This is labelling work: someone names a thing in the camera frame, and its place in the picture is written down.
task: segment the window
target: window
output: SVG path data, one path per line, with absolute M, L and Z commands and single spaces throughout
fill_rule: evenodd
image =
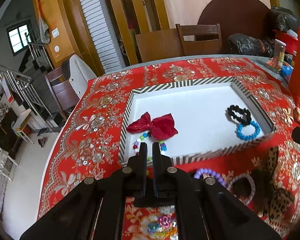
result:
M 28 42 L 31 42 L 31 39 L 28 36 L 27 42 L 25 33 L 29 33 L 30 26 L 30 20 L 28 20 L 7 28 L 8 39 L 14 56 L 28 48 Z

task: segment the beige jacket on chair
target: beige jacket on chair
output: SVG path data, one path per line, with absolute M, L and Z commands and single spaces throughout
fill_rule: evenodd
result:
M 97 76 L 78 55 L 73 55 L 70 58 L 69 65 L 69 82 L 77 96 L 81 99 L 88 88 L 88 81 L 96 78 Z

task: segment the light switch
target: light switch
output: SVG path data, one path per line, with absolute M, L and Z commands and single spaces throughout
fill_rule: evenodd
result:
M 58 37 L 60 35 L 58 28 L 54 29 L 52 32 L 52 37 Z

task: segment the striped tray border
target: striped tray border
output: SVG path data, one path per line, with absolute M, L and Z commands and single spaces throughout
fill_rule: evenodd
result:
M 271 121 L 271 119 L 269 118 L 267 113 L 263 110 L 262 106 L 255 99 L 255 97 L 235 77 L 201 78 L 201 79 L 159 84 L 159 85 L 154 85 L 154 86 L 143 87 L 143 88 L 131 90 L 128 101 L 127 101 L 127 106 L 126 106 L 126 109 L 123 114 L 123 120 L 122 120 L 120 147 L 119 147 L 119 163 L 122 166 L 126 166 L 128 163 L 128 160 L 124 159 L 124 150 L 125 150 L 126 137 L 127 137 L 128 120 L 129 120 L 129 116 L 130 116 L 130 112 L 131 112 L 133 98 L 136 94 L 142 94 L 142 93 L 148 93 L 148 92 L 157 91 L 157 90 L 164 90 L 164 89 L 171 89 L 171 88 L 178 88 L 178 87 L 187 87 L 187 86 L 212 84 L 212 83 L 228 83 L 228 82 L 232 82 L 232 86 L 234 86 L 234 85 L 237 86 L 242 91 L 242 93 L 256 106 L 256 108 L 262 114 L 263 118 L 266 120 L 266 123 L 270 127 L 271 133 L 269 133 L 261 138 L 255 139 L 253 141 L 245 142 L 245 143 L 235 145 L 235 146 L 230 146 L 230 147 L 220 149 L 217 151 L 208 151 L 208 152 L 202 152 L 202 153 L 198 153 L 198 154 L 172 157 L 171 161 L 172 161 L 173 165 L 198 162 L 198 161 L 208 160 L 208 159 L 211 159 L 211 158 L 214 158 L 217 156 L 229 155 L 236 151 L 240 151 L 243 149 L 247 149 L 247 148 L 256 146 L 256 145 L 260 144 L 261 142 L 268 140 L 270 137 L 272 137 L 272 135 L 276 132 L 276 127 L 274 126 L 273 122 Z M 147 166 L 152 166 L 152 161 L 148 161 Z

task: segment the tray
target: tray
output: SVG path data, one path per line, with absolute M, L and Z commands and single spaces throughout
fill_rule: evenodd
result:
M 240 140 L 235 133 L 236 123 L 226 114 L 230 105 L 247 108 L 252 120 L 261 127 L 260 134 L 251 141 Z M 142 133 L 130 134 L 127 126 L 149 112 L 151 119 L 171 113 L 178 134 L 165 140 L 174 165 L 202 161 L 260 144 L 272 136 L 276 128 L 257 100 L 235 77 L 217 77 L 166 83 L 133 89 L 124 112 L 119 163 L 127 164 L 135 155 L 133 142 Z M 242 130 L 251 134 L 249 125 Z M 146 138 L 148 157 L 152 156 L 154 138 Z

